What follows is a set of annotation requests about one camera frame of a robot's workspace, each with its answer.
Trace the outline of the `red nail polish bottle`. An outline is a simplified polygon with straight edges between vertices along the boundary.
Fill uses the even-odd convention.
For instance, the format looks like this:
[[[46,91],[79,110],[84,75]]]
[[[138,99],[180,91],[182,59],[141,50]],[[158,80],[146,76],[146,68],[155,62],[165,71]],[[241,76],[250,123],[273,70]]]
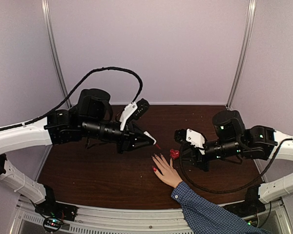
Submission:
[[[169,153],[170,153],[170,157],[173,160],[176,160],[176,159],[178,159],[180,157],[180,151],[179,150],[170,149]]]

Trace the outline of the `white nail polish cap brush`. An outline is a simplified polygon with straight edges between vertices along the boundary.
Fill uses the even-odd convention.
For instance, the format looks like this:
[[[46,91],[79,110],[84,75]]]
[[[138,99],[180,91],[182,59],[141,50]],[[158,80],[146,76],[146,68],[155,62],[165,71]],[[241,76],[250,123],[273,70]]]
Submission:
[[[146,136],[148,136],[150,139],[153,140],[153,145],[157,148],[157,149],[161,149],[161,147],[158,145],[157,140],[148,132],[148,131],[144,131],[144,134]]]

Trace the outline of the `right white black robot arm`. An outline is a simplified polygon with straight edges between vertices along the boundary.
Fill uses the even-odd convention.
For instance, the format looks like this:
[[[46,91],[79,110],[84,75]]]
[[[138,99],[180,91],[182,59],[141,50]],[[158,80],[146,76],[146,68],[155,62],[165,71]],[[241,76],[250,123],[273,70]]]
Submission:
[[[273,182],[253,185],[271,167],[276,159],[293,161],[293,136],[284,134],[271,127],[256,125],[247,129],[237,110],[223,110],[215,114],[212,123],[217,135],[216,140],[206,137],[193,129],[180,129],[174,133],[174,140],[180,147],[179,159],[189,161],[193,166],[207,172],[212,160],[227,161],[237,157],[237,164],[243,159],[268,161],[267,166],[249,183],[231,190],[211,190],[192,181],[184,169],[182,174],[195,188],[212,194],[235,193],[247,189],[245,201],[241,203],[241,212],[251,215],[259,208],[259,202],[267,204],[279,197],[293,193],[293,173]]]

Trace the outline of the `blue checked shirt forearm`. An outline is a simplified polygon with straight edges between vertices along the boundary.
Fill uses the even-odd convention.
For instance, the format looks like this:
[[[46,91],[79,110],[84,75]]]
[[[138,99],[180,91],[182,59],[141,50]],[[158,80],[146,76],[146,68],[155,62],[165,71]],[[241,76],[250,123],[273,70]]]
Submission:
[[[196,234],[269,234],[248,225],[239,216],[209,202],[194,192],[185,182],[173,190],[171,198],[182,208],[184,219]]]

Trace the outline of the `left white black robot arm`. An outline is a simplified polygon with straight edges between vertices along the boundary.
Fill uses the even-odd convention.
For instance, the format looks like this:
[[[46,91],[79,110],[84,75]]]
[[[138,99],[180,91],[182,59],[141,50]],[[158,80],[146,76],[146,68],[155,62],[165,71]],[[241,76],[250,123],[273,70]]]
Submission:
[[[133,151],[156,144],[156,139],[135,123],[149,108],[145,99],[127,105],[119,120],[112,120],[110,94],[84,89],[78,103],[68,110],[56,109],[42,119],[0,128],[0,181],[30,199],[49,216],[61,209],[53,190],[29,179],[7,159],[6,153],[33,146],[60,145],[86,139],[115,143],[117,152]]]

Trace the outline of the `pale hand with long nails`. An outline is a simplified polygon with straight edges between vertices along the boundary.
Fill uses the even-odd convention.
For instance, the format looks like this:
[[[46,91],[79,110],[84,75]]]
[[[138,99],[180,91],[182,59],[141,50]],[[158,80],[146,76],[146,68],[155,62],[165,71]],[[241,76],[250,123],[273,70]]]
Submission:
[[[179,176],[178,172],[173,167],[173,159],[170,158],[169,163],[166,158],[160,154],[152,156],[152,160],[156,166],[152,169],[156,176],[166,185],[176,188],[183,180]]]

